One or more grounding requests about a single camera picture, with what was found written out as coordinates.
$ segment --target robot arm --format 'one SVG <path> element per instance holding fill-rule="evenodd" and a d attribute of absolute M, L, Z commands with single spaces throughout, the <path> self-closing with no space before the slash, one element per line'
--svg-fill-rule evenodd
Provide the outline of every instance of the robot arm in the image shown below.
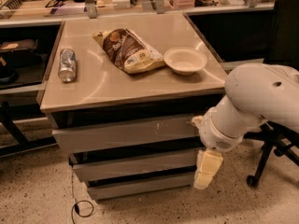
<path fill-rule="evenodd" d="M 241 143 L 245 133 L 268 120 L 299 133 L 299 72 L 282 65 L 247 63 L 226 78 L 223 99 L 203 117 L 194 117 L 201 141 L 194 186 L 206 188 L 219 170 L 222 153 Z"/>

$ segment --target cord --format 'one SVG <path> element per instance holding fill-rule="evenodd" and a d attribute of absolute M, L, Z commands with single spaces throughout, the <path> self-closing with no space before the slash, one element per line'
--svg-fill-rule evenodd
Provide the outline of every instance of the cord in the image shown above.
<path fill-rule="evenodd" d="M 91 205 L 91 207 L 92 207 L 92 211 L 89 214 L 87 214 L 87 215 L 82 215 L 80 213 L 80 210 L 79 210 L 79 207 L 78 207 L 78 205 L 80 203 L 89 203 Z M 73 208 L 72 208 L 72 221 L 73 221 L 73 224 L 75 224 L 74 210 L 75 210 L 75 212 L 77 213 L 78 216 L 85 218 L 85 217 L 90 217 L 93 214 L 94 207 L 93 207 L 93 204 L 90 201 L 87 201 L 87 200 L 82 200 L 82 201 L 79 201 L 79 202 L 75 203 L 73 205 Z"/>
<path fill-rule="evenodd" d="M 48 8 L 48 7 L 57 7 L 58 5 L 63 5 L 64 4 L 64 1 L 66 0 L 50 0 L 46 5 L 45 7 Z"/>
<path fill-rule="evenodd" d="M 74 171 L 72 172 L 72 196 L 73 196 L 73 198 L 75 199 L 75 196 L 74 196 Z M 91 211 L 89 214 L 87 214 L 87 215 L 82 215 L 82 214 L 80 213 L 80 209 L 79 209 L 79 207 L 78 207 L 78 205 L 79 205 L 80 203 L 89 203 L 89 204 L 91 205 L 91 207 L 92 207 L 92 211 Z M 77 214 L 78 216 L 85 218 L 85 217 L 90 217 L 90 216 L 93 214 L 94 207 L 93 207 L 93 204 L 92 204 L 90 201 L 87 201 L 87 200 L 82 200 L 82 201 L 76 202 L 76 203 L 73 205 L 73 207 L 72 207 L 72 211 L 71 211 L 71 216 L 72 216 L 73 224 L 75 224 L 74 210 L 75 210 L 75 212 L 76 212 L 76 214 Z"/>

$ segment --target snack bag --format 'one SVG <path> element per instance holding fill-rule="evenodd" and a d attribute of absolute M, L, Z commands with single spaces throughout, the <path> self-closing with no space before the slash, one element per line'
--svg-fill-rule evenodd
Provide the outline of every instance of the snack bag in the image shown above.
<path fill-rule="evenodd" d="M 116 29 L 93 35 L 115 66 L 128 74 L 150 71 L 164 66 L 164 56 L 133 31 Z"/>

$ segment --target white bowl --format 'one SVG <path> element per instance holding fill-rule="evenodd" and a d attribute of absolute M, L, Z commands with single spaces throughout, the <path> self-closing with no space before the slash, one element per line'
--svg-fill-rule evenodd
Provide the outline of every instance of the white bowl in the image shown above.
<path fill-rule="evenodd" d="M 164 61 L 174 72 L 183 76 L 199 72 L 207 63 L 206 56 L 202 52 L 185 47 L 169 49 L 164 54 Z"/>

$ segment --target silver can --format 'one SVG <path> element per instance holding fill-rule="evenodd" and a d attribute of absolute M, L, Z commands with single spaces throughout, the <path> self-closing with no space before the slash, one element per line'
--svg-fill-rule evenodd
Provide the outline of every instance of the silver can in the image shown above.
<path fill-rule="evenodd" d="M 76 56 L 72 49 L 62 49 L 60 52 L 60 62 L 58 77 L 63 82 L 71 82 L 76 77 Z"/>

